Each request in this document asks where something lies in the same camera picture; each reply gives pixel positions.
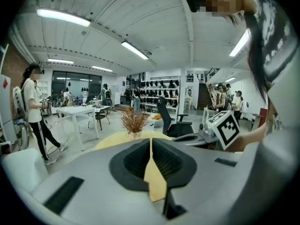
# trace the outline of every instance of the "fluorescent light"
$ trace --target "fluorescent light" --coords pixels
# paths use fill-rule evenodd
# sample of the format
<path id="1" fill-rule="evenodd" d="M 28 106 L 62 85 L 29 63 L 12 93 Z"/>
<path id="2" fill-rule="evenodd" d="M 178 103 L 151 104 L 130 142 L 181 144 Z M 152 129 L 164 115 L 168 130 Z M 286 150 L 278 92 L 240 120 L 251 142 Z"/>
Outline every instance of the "fluorescent light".
<path id="1" fill-rule="evenodd" d="M 122 42 L 121 45 L 128 48 L 130 51 L 134 52 L 136 55 L 139 55 L 142 59 L 144 59 L 144 60 L 148 59 L 148 57 L 145 54 L 143 54 L 141 51 L 137 50 L 130 43 Z"/>
<path id="2" fill-rule="evenodd" d="M 73 61 L 68 61 L 68 60 L 61 60 L 61 59 L 52 59 L 52 58 L 48 58 L 48 62 L 61 62 L 61 63 L 69 63 L 69 64 L 73 64 Z"/>
<path id="3" fill-rule="evenodd" d="M 242 49 L 242 47 L 246 44 L 246 42 L 249 40 L 251 35 L 251 32 L 249 29 L 247 29 L 241 39 L 239 40 L 238 44 L 235 46 L 235 48 L 232 50 L 232 52 L 229 54 L 229 56 L 234 57 L 238 52 Z"/>
<path id="4" fill-rule="evenodd" d="M 107 69 L 107 68 L 103 68 L 103 67 L 92 66 L 92 68 L 100 69 L 100 70 L 107 71 L 107 72 L 112 72 L 112 70 Z"/>
<path id="5" fill-rule="evenodd" d="M 55 11 L 51 9 L 39 8 L 37 9 L 37 15 L 40 17 L 49 17 L 49 18 L 64 20 L 71 23 L 76 23 L 84 27 L 88 27 L 90 24 L 89 20 L 83 19 L 78 16 L 74 16 L 72 14 L 64 13 L 61 11 Z"/>
<path id="6" fill-rule="evenodd" d="M 233 80 L 233 79 L 235 79 L 235 77 L 229 78 L 228 80 L 225 81 L 225 83 L 226 83 L 226 82 L 229 82 L 229 81 L 231 81 L 231 80 Z"/>

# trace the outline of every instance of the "dried plant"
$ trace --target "dried plant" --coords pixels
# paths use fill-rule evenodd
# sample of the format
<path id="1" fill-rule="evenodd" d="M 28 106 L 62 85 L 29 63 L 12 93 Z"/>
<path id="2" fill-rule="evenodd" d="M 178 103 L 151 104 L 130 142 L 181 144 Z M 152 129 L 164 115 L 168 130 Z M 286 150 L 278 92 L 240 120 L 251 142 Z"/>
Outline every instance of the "dried plant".
<path id="1" fill-rule="evenodd" d="M 127 109 L 122 116 L 123 127 L 128 134 L 141 132 L 148 122 L 148 115 L 145 113 L 135 114 L 133 109 Z"/>

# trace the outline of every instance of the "red diamond sign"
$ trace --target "red diamond sign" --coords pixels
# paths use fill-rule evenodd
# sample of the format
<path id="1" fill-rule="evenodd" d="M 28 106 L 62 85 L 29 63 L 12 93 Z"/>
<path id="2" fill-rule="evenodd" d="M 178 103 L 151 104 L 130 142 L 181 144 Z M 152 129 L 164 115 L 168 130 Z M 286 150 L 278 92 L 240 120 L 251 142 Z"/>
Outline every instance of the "red diamond sign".
<path id="1" fill-rule="evenodd" d="M 6 81 L 6 78 L 4 79 L 3 87 L 4 89 L 8 86 L 8 82 Z"/>

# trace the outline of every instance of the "shoe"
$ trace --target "shoe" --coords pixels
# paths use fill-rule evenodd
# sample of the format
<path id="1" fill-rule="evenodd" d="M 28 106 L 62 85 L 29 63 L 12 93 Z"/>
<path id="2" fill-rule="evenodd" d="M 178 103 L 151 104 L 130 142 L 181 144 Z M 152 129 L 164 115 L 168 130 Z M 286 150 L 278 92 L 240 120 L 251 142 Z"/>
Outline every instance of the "shoe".
<path id="1" fill-rule="evenodd" d="M 45 165 L 49 166 L 57 161 L 57 158 L 48 157 L 48 160 L 44 160 Z"/>
<path id="2" fill-rule="evenodd" d="M 63 150 L 67 149 L 69 146 L 67 145 L 67 143 L 61 143 L 60 147 L 58 148 L 58 150 L 60 152 L 62 152 Z"/>

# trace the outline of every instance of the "round yellow table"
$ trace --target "round yellow table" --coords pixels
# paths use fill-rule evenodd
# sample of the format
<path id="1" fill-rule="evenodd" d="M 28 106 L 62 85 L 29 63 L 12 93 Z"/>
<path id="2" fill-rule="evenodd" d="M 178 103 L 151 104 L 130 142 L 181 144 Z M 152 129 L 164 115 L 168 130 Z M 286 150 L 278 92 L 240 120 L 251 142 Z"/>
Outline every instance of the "round yellow table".
<path id="1" fill-rule="evenodd" d="M 172 140 L 172 138 L 153 131 L 142 131 L 137 138 L 128 135 L 127 132 L 119 132 L 110 135 L 103 139 L 96 147 L 95 150 L 109 148 L 122 143 L 130 142 L 136 139 L 150 138 L 150 160 L 146 166 L 144 181 L 149 184 L 149 196 L 152 202 L 165 198 L 166 181 L 161 175 L 158 167 L 152 158 L 152 138 L 164 138 Z"/>

